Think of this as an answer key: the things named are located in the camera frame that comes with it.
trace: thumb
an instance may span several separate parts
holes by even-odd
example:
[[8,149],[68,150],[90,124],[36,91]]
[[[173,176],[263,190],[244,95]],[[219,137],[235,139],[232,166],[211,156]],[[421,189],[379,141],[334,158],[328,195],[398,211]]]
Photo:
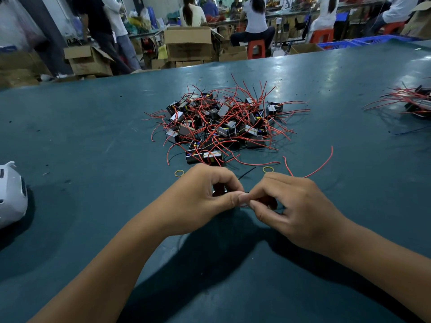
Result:
[[265,223],[267,226],[270,226],[281,233],[286,230],[288,219],[284,215],[270,210],[265,204],[255,200],[250,201],[249,207],[254,211],[259,221]]
[[240,195],[245,192],[227,192],[222,196],[214,197],[213,205],[217,213],[230,210],[240,203]]

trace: black hair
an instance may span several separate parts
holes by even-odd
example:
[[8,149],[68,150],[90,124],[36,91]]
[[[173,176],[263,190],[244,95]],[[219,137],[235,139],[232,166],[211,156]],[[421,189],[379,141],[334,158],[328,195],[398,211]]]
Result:
[[254,10],[254,12],[265,13],[265,1],[251,0],[251,8]]
[[183,2],[184,2],[184,7],[183,7],[184,19],[186,20],[187,26],[191,26],[193,23],[193,11],[191,11],[189,4],[193,4],[194,0],[183,0]]
[[337,0],[329,0],[328,13],[332,13],[337,5]]

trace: yellow rubber band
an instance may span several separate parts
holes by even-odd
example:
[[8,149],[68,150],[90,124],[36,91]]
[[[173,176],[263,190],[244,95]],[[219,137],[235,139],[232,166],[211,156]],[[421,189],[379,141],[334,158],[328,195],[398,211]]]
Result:
[[274,172],[274,168],[273,167],[263,167],[262,171],[267,173],[267,172]]
[[174,174],[176,177],[181,177],[184,174],[184,170],[176,170]]

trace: teal table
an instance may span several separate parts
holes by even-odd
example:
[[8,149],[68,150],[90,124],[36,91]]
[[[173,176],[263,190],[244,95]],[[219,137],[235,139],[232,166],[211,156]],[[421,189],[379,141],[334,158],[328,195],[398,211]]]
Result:
[[[315,182],[350,219],[431,257],[428,122],[364,112],[387,87],[431,85],[430,48],[389,42],[302,55],[151,71],[0,92],[0,163],[14,160],[34,195],[18,224],[0,231],[0,317],[24,322],[75,277],[138,211],[187,170],[165,162],[163,133],[144,112],[187,91],[249,88],[276,102],[306,100],[278,153],[242,151],[245,162],[281,161]],[[229,166],[240,175],[249,167]],[[287,173],[283,165],[274,166]],[[250,190],[260,168],[241,181]],[[188,236],[166,239],[148,260],[121,322],[418,322],[380,289],[299,249],[250,210],[223,213]]]

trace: red stool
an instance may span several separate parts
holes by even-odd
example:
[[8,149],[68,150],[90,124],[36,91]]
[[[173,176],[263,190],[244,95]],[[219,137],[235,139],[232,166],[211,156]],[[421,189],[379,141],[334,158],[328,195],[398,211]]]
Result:
[[[258,54],[253,54],[253,48],[257,46],[259,48]],[[260,39],[258,41],[248,42],[247,45],[247,59],[260,59],[265,57],[265,41]]]
[[327,43],[334,39],[334,29],[321,29],[314,31],[311,36],[310,43]]
[[237,32],[237,33],[245,32],[245,25],[242,25],[241,23],[239,23],[239,24],[237,25],[237,30],[236,30],[236,32]]
[[383,26],[383,35],[392,34],[398,28],[400,29],[400,31],[402,31],[402,29],[404,28],[404,24],[404,21],[386,24],[385,26]]

